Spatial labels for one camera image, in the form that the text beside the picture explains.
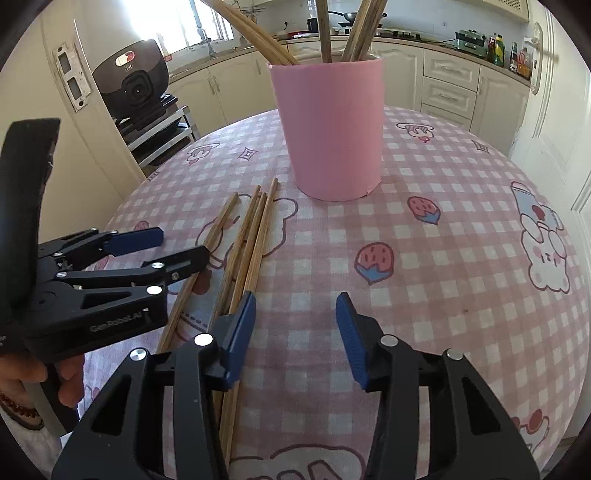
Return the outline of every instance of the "faucet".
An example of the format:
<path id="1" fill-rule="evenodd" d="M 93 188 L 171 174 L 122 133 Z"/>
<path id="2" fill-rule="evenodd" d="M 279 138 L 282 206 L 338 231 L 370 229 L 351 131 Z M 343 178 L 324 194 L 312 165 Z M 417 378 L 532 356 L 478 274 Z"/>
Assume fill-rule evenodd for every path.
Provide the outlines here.
<path id="1" fill-rule="evenodd" d="M 197 33 L 203 39 L 200 43 L 198 43 L 198 45 L 203 45 L 204 43 L 206 43 L 209 48 L 209 58 L 214 59 L 216 57 L 216 53 L 212 48 L 212 39 L 207 36 L 205 30 L 201 27 L 197 29 Z"/>

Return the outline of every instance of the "tablecloth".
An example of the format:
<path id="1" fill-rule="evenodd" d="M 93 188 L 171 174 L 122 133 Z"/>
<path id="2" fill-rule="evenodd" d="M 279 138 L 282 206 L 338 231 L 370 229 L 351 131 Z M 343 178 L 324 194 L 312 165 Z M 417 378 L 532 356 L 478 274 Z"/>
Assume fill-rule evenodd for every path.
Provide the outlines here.
<path id="1" fill-rule="evenodd" d="M 463 129 L 386 107 L 382 183 L 359 200 L 327 203 L 295 186 L 277 111 L 239 121 L 166 162 L 108 225 L 159 225 L 164 245 L 95 268 L 135 267 L 203 242 L 225 199 L 239 192 L 176 330 L 176 345 L 190 339 L 207 328 L 253 186 L 268 189 L 275 176 L 280 188 L 256 290 L 231 478 L 362 476 L 379 394 L 353 382 L 335 322 L 341 291 L 413 348 L 465 352 L 542 467 L 565 432 L 586 371 L 584 278 L 544 196 Z M 179 288 L 170 287 L 169 307 Z M 160 332 L 88 354 L 81 410 L 131 349 L 154 352 Z M 170 404 L 165 410 L 169 416 Z M 426 392 L 420 413 L 419 475 L 428 462 Z M 164 447 L 174 475 L 171 428 Z"/>

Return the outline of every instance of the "green appliance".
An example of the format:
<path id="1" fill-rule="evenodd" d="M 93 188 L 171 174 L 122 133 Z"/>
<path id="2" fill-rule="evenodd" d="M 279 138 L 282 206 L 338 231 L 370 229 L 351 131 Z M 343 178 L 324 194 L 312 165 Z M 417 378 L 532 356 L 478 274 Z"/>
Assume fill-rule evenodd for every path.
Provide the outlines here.
<path id="1" fill-rule="evenodd" d="M 456 50 L 485 59 L 488 53 L 486 35 L 475 30 L 460 30 L 456 32 Z"/>

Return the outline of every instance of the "star print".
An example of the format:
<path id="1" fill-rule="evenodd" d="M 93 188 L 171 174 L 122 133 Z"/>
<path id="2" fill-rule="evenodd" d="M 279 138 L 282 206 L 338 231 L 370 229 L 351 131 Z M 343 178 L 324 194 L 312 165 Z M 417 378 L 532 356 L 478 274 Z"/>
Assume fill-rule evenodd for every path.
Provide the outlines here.
<path id="1" fill-rule="evenodd" d="M 250 161 L 255 153 L 258 153 L 258 150 L 251 150 L 250 148 L 244 147 L 244 152 L 238 155 L 238 158 L 243 158 L 246 161 Z"/>
<path id="2" fill-rule="evenodd" d="M 486 152 L 488 154 L 491 153 L 491 152 L 488 151 L 488 147 L 485 144 L 481 144 L 480 142 L 477 142 L 476 140 L 472 140 L 472 142 L 476 146 L 476 149 L 477 150 L 480 150 L 481 152 Z"/>

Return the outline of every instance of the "finger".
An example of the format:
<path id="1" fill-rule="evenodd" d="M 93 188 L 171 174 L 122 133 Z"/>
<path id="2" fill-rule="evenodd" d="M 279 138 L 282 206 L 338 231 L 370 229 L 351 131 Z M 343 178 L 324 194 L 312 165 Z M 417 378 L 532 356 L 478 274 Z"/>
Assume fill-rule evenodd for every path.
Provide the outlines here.
<path id="1" fill-rule="evenodd" d="M 84 395 L 84 385 L 82 383 L 83 373 L 78 371 L 69 380 L 61 383 L 58 398 L 66 407 L 75 408 Z"/>
<path id="2" fill-rule="evenodd" d="M 9 353 L 0 355 L 0 377 L 39 383 L 47 380 L 47 369 L 30 354 Z"/>
<path id="3" fill-rule="evenodd" d="M 73 356 L 66 360 L 62 360 L 58 366 L 57 371 L 64 380 L 71 379 L 76 373 L 84 367 L 84 355 Z"/>

